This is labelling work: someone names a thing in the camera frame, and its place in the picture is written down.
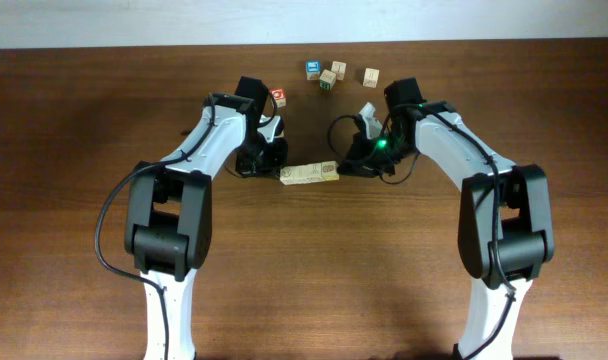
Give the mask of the blue number wooden block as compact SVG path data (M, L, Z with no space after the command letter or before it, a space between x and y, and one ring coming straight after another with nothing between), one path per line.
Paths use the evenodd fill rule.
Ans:
M287 166L280 170L280 181L284 185L293 185L297 182L297 176L294 174L294 168Z

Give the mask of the red sided wooden block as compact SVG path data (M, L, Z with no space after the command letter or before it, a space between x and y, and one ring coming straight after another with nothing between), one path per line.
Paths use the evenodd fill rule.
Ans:
M295 184L308 184L309 180L309 166L299 165L293 168L293 180Z

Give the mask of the yellow wooden block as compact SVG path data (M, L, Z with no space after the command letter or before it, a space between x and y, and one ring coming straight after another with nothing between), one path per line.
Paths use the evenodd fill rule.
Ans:
M339 179L336 161L326 161L321 163L321 176L324 181L336 181Z

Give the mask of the blue sided wooden block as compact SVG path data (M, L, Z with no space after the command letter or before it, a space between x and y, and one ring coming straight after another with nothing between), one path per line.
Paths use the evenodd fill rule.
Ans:
M311 183L323 182L324 179L322 177L321 164L313 163L308 165L308 173L307 179Z

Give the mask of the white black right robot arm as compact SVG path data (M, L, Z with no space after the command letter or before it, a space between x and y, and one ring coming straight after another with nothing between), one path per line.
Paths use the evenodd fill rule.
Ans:
M385 181L406 157L431 159L460 192L457 245L471 278L465 330L456 359L510 359L521 305L555 245L548 180L486 145L447 101L426 100L414 78L384 90L383 121L366 104L340 162L341 175Z

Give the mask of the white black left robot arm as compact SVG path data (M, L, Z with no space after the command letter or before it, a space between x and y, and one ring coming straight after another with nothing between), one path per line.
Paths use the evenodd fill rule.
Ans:
M144 280L148 359L193 359L194 282L212 238L212 183L230 155L242 178L277 178L288 145L268 87L243 76L204 102L198 125L160 163L136 167L124 247Z

